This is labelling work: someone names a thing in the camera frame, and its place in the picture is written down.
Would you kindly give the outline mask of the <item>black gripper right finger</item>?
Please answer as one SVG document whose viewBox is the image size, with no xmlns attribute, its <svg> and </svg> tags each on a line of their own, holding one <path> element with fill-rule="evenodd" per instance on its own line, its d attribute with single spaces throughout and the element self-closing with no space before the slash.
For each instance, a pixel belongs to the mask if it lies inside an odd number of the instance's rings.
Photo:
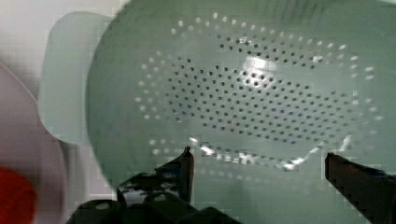
<svg viewBox="0 0 396 224">
<path fill-rule="evenodd" d="M 371 224 L 395 224 L 395 176 L 328 153 L 325 177 Z"/>
</svg>

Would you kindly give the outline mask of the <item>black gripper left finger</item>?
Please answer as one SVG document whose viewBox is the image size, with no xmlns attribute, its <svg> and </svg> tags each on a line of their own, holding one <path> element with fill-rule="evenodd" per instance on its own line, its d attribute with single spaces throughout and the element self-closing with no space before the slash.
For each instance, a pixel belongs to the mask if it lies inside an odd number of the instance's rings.
<svg viewBox="0 0 396 224">
<path fill-rule="evenodd" d="M 169 192 L 184 202 L 191 201 L 194 157 L 185 147 L 176 158 L 150 173 L 139 173 L 117 187 L 117 200 L 123 205 L 142 203 L 150 193 Z"/>
</svg>

